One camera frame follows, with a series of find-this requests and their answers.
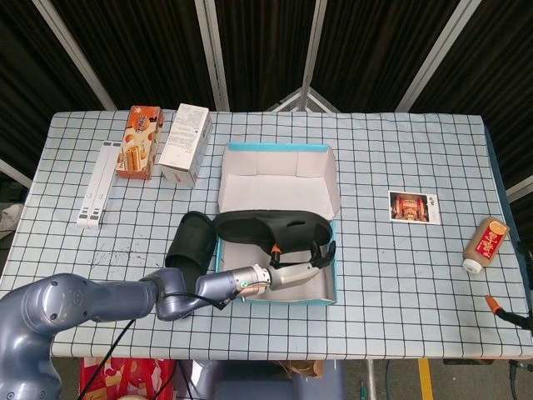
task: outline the yellow line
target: yellow line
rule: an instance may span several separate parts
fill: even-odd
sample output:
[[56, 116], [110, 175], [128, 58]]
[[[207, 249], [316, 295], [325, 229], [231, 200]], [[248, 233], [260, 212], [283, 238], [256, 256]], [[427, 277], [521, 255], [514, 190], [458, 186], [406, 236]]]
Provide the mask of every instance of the yellow line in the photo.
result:
[[433, 390], [431, 389], [430, 364], [427, 358], [418, 360], [418, 373], [420, 374], [420, 389], [422, 390], [422, 400], [433, 400]]

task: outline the white box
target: white box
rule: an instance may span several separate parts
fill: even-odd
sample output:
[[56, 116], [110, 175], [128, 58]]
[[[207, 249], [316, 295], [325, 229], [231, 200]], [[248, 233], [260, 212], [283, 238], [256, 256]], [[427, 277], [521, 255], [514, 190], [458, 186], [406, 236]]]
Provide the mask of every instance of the white box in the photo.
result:
[[169, 181], [194, 188], [211, 131], [207, 108], [180, 104], [159, 159], [161, 170]]
[[[220, 213], [302, 210], [331, 221], [341, 208], [333, 151], [322, 144], [229, 143], [222, 159], [218, 207]], [[335, 226], [331, 225], [335, 240]], [[283, 262], [305, 263], [310, 256], [309, 252], [293, 252], [283, 257]], [[270, 256], [258, 246], [219, 241], [217, 271], [255, 263], [267, 266], [269, 262]], [[332, 304], [336, 301], [335, 260], [303, 285], [266, 290], [250, 299]]]

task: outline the red bag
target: red bag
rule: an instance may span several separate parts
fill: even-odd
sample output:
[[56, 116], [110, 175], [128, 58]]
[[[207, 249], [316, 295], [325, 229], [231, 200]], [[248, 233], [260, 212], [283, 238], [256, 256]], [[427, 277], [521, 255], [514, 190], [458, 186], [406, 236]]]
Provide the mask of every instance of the red bag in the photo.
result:
[[[101, 358], [86, 357], [82, 360], [80, 388], [84, 388]], [[128, 394], [152, 399], [159, 388], [174, 372], [175, 360], [152, 358], [111, 357], [97, 375], [83, 400], [117, 400]], [[174, 387], [170, 381], [158, 400], [173, 400]]]

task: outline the table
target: table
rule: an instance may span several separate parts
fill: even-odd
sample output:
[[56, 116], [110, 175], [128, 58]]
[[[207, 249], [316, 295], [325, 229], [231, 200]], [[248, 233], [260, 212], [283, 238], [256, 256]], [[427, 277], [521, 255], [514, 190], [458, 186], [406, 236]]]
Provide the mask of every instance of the table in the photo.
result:
[[[162, 143], [173, 111], [165, 111]], [[117, 356], [195, 359], [530, 358], [531, 334], [495, 318], [490, 293], [526, 315], [509, 239], [473, 276], [461, 252], [486, 215], [501, 216], [480, 117], [444, 114], [214, 112], [201, 176], [176, 189], [159, 167], [150, 181], [117, 178], [99, 231], [76, 226], [103, 140], [122, 140], [127, 111], [61, 112], [48, 138], [13, 240], [0, 296], [54, 273], [138, 280], [163, 267], [182, 214], [217, 213], [228, 141], [326, 143], [336, 154], [338, 302], [235, 302], [192, 317], [136, 321]], [[441, 225], [390, 223], [388, 190], [436, 193]], [[103, 356], [125, 322], [61, 332], [56, 356]]]

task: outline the bottle cap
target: bottle cap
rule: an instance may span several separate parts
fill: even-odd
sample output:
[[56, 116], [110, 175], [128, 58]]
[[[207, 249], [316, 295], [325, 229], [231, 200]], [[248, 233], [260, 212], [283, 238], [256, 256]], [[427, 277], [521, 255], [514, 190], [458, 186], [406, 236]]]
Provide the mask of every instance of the bottle cap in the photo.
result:
[[465, 261], [463, 261], [463, 268], [469, 273], [480, 273], [483, 267], [477, 261], [465, 258]]

